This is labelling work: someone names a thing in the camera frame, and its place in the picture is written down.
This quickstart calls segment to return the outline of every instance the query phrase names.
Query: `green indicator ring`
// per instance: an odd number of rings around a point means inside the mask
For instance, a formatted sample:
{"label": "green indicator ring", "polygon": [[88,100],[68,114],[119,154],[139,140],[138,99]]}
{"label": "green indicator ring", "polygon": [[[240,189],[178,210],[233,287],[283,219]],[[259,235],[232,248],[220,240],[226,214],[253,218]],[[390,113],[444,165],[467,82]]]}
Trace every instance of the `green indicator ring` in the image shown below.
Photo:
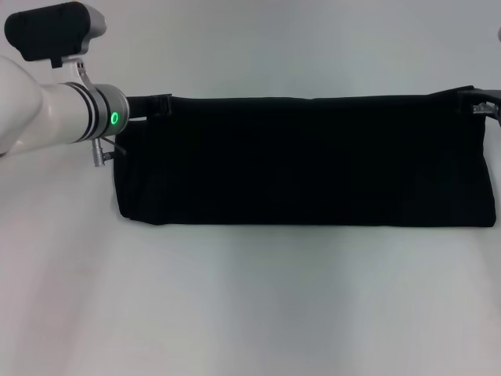
{"label": "green indicator ring", "polygon": [[111,124],[116,125],[118,123],[118,112],[113,112],[111,114]]}

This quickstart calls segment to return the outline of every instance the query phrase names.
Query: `black pouch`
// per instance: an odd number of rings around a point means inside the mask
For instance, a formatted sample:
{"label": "black pouch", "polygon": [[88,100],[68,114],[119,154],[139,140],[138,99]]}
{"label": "black pouch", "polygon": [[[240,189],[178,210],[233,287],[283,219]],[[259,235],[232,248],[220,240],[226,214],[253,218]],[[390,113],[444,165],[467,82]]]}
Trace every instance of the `black pouch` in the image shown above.
{"label": "black pouch", "polygon": [[155,225],[493,226],[485,117],[460,114],[457,90],[171,97],[169,116],[117,136],[120,212]]}

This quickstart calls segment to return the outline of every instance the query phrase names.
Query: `white backdrop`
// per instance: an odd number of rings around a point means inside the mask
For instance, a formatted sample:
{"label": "white backdrop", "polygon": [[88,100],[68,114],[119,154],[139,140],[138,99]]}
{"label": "white backdrop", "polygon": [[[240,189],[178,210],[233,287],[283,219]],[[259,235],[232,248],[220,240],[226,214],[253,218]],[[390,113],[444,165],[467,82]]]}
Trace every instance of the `white backdrop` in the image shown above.
{"label": "white backdrop", "polygon": [[[0,22],[52,3],[4,0]],[[499,1],[88,4],[108,20],[90,77],[127,95],[501,89]],[[4,38],[0,53],[51,81]],[[491,122],[485,148],[499,200]],[[499,225],[145,226],[119,216],[90,150],[0,161],[2,376],[501,374]]]}

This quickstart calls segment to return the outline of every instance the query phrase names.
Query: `black bag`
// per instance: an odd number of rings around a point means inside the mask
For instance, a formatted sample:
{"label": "black bag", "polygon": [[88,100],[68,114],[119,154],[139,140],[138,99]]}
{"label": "black bag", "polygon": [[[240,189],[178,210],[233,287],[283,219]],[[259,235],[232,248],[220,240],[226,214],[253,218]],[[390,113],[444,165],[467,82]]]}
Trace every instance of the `black bag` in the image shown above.
{"label": "black bag", "polygon": [[121,214],[155,225],[493,226],[485,117],[457,90],[183,99],[117,136]]}

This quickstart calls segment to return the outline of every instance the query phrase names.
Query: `black fabric bag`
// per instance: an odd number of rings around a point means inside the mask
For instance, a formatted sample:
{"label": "black fabric bag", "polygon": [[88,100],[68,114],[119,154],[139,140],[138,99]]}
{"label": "black fabric bag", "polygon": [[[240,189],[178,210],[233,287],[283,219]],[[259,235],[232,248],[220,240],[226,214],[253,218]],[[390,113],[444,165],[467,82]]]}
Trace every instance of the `black fabric bag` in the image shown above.
{"label": "black fabric bag", "polygon": [[183,99],[117,144],[121,214],[162,225],[493,226],[485,118],[457,91]]}

